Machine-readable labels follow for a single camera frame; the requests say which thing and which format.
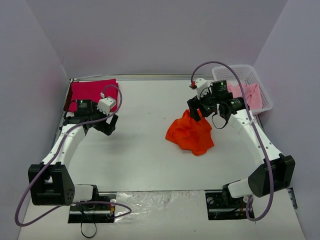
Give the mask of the orange t-shirt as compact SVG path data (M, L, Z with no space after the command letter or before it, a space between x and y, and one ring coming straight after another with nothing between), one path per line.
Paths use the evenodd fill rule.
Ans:
M211 131L211 125L204 117L201 117L200 121L195 121L187 109L170 125L165 139L176 144L181 150L201 156L215 146Z

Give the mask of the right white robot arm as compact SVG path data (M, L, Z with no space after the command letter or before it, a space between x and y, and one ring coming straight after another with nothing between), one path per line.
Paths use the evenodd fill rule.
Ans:
M190 116L196 122L208 116L220 116L225 125L233 127L253 156L255 171L247 178L222 187L222 202L229 207L240 198L264 197L290 186L296 162L290 155L283 155L254 122L243 97L234 97L225 80L208 83L203 78L194 80L190 88L197 95L187 101Z

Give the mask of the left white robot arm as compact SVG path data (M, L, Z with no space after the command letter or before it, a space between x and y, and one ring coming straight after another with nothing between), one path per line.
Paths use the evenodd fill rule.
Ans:
M61 134L50 153L28 169L31 200L36 206L69 206L82 202L89 209L95 209L101 203L97 186L73 183L68 169L89 129L107 136L116 129L118 116L111 112L116 100L112 97L98 102L81 99L76 104L73 116L65 117Z

